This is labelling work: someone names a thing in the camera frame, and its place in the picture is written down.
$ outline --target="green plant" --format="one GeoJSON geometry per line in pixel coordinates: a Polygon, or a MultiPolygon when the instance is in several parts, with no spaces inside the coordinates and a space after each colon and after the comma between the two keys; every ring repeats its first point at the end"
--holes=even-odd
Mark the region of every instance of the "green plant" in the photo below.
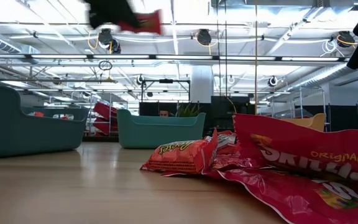
{"type": "Polygon", "coordinates": [[[177,117],[193,117],[197,116],[200,113],[198,105],[195,104],[191,107],[191,103],[188,103],[187,106],[181,104],[178,108],[177,117]]]}

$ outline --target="wooden floor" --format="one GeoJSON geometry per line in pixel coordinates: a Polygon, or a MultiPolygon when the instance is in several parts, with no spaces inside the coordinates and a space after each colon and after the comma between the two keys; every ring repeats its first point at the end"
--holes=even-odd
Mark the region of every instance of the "wooden floor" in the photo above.
{"type": "Polygon", "coordinates": [[[284,223],[240,185],[140,171],[151,153],[86,142],[0,159],[0,223],[284,223]]]}

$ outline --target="ceiling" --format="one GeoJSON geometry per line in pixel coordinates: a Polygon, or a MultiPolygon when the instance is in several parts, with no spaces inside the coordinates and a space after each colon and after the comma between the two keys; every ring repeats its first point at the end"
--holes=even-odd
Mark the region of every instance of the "ceiling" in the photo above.
{"type": "MultiPolygon", "coordinates": [[[[228,4],[241,2],[226,1],[228,4]]],[[[358,22],[358,10],[352,10],[352,5],[354,2],[357,5],[358,1],[339,1],[342,5],[325,7],[316,12],[316,8],[311,7],[312,4],[304,3],[300,6],[299,1],[282,1],[286,5],[281,6],[280,1],[260,0],[263,6],[258,8],[257,16],[254,6],[229,5],[227,12],[224,13],[222,7],[218,9],[211,7],[210,0],[129,0],[129,2],[133,10],[139,13],[161,9],[163,35],[122,32],[117,26],[104,25],[103,27],[112,29],[114,38],[121,45],[122,54],[245,56],[255,55],[257,48],[259,56],[349,57],[354,51],[353,47],[342,48],[328,41],[331,37],[336,37],[339,31],[353,30],[358,22]],[[304,18],[308,18],[308,22],[302,22],[304,18]],[[199,29],[209,29],[213,39],[212,47],[202,46],[193,38],[199,29]],[[256,33],[259,37],[257,44],[255,44],[256,33]]],[[[16,46],[32,46],[40,54],[107,54],[107,50],[100,46],[93,49],[100,29],[92,30],[88,25],[87,8],[88,5],[80,0],[0,0],[0,37],[16,46]]],[[[159,63],[158,60],[153,62],[136,60],[135,66],[129,67],[124,66],[125,63],[130,64],[128,60],[115,60],[113,64],[117,63],[121,66],[114,66],[111,71],[103,72],[94,66],[97,61],[88,67],[85,64],[77,67],[50,67],[46,66],[46,63],[43,65],[42,62],[53,61],[41,60],[39,66],[30,67],[19,61],[0,59],[0,65],[8,66],[21,74],[39,73],[37,78],[62,77],[89,80],[94,79],[96,73],[99,79],[112,77],[118,81],[118,83],[71,83],[64,86],[67,89],[81,86],[86,89],[139,90],[140,86],[135,84],[135,78],[140,74],[156,80],[161,78],[186,80],[191,78],[192,66],[195,66],[191,62],[159,63]]],[[[227,72],[230,90],[254,91],[255,65],[225,61],[220,65],[216,62],[208,65],[212,68],[215,84],[219,83],[219,79],[225,77],[227,72]]],[[[258,65],[258,91],[271,90],[267,86],[267,80],[273,75],[283,80],[284,84],[290,85],[322,67],[310,63],[258,65]]],[[[220,83],[220,88],[226,89],[226,86],[222,85],[226,82],[220,83]]],[[[62,88],[62,85],[44,84],[38,83],[38,86],[62,88]]],[[[219,91],[219,85],[215,85],[214,88],[219,91]]],[[[184,90],[180,85],[160,83],[154,84],[149,90],[153,89],[184,90]]],[[[140,93],[134,91],[131,94],[115,94],[123,100],[133,102],[137,101],[140,93]]],[[[159,93],[150,100],[187,100],[187,98],[187,93],[159,93]]]]}

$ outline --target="white pillar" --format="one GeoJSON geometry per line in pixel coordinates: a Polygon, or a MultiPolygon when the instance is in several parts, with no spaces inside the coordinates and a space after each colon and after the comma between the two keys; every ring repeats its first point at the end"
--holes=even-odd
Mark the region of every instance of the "white pillar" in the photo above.
{"type": "Polygon", "coordinates": [[[190,80],[190,101],[210,103],[214,91],[214,79],[211,66],[193,66],[190,80]]]}

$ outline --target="candy wrapper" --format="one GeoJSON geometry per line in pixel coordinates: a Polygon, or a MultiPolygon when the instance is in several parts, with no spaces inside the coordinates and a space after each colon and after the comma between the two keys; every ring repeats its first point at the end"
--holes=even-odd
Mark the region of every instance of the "candy wrapper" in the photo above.
{"type": "Polygon", "coordinates": [[[216,130],[209,139],[164,144],[156,148],[141,169],[165,171],[166,174],[200,174],[213,163],[217,145],[216,130]]]}
{"type": "Polygon", "coordinates": [[[242,156],[324,179],[358,181],[358,130],[322,133],[279,119],[237,114],[242,156]]]}
{"type": "Polygon", "coordinates": [[[233,169],[209,175],[241,183],[286,222],[358,224],[358,182],[332,182],[272,169],[233,169]]]}

